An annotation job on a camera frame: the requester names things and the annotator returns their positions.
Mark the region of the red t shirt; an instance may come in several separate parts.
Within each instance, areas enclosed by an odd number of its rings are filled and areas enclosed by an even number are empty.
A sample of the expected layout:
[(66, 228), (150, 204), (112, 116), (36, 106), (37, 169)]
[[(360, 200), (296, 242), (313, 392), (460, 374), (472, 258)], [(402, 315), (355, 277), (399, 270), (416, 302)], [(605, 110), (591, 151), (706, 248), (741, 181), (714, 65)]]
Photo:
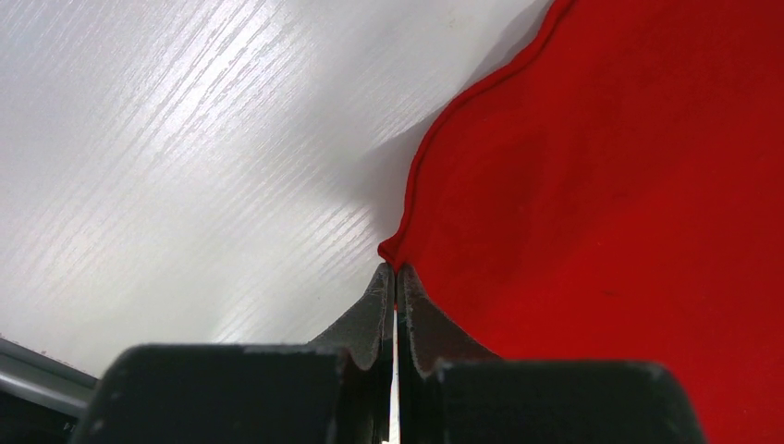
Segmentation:
[(656, 361), (711, 442), (781, 442), (782, 3), (554, 2), (379, 253), (503, 357)]

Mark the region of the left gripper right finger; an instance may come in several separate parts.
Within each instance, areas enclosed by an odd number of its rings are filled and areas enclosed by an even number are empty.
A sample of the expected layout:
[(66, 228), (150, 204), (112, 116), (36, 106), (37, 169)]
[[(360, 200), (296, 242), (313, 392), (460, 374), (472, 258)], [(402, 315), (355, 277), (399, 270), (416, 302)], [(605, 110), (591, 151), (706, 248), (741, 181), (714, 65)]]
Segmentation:
[(506, 360), (397, 275), (404, 443), (703, 443), (678, 380), (639, 361)]

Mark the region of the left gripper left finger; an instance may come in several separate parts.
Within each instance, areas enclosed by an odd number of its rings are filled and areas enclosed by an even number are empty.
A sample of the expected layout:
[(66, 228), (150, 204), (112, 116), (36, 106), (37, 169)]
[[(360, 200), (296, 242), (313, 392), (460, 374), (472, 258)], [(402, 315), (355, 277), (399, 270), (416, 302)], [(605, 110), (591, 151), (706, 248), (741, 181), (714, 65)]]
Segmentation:
[(379, 265), (304, 344), (144, 344), (99, 381), (76, 443), (380, 443), (388, 438), (395, 275)]

